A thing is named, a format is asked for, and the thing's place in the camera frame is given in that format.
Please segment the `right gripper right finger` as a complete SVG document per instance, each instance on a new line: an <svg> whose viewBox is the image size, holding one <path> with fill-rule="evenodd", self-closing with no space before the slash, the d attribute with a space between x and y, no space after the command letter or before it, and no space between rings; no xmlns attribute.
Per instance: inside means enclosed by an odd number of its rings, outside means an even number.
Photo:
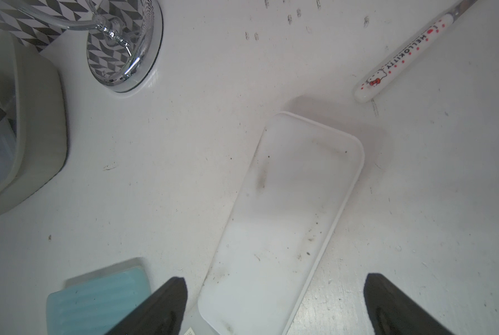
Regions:
<svg viewBox="0 0 499 335"><path fill-rule="evenodd" d="M451 333L380 273L367 275L363 295L375 334Z"/></svg>

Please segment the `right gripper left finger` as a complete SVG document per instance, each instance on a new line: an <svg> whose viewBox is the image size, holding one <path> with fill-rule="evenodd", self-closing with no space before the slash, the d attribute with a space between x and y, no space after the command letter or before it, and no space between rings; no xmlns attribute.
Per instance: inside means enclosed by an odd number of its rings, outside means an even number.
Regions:
<svg viewBox="0 0 499 335"><path fill-rule="evenodd" d="M177 335L182 326L187 299L185 279L174 276L107 334Z"/></svg>

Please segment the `grey storage box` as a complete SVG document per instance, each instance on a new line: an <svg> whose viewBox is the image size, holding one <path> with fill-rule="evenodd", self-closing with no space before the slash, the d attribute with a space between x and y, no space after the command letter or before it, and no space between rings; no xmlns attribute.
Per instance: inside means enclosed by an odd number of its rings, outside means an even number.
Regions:
<svg viewBox="0 0 499 335"><path fill-rule="evenodd" d="M0 215L50 181L67 155L65 102L58 70L10 33L0 36L0 104L16 134L16 155L0 181Z"/></svg>

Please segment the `light blue ribbed pencil case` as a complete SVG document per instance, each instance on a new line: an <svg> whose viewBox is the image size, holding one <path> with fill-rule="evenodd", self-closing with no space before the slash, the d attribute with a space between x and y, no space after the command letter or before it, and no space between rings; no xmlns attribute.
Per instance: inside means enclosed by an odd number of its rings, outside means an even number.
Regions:
<svg viewBox="0 0 499 335"><path fill-rule="evenodd" d="M47 297L47 333L105 334L150 295L143 258L74 277Z"/></svg>

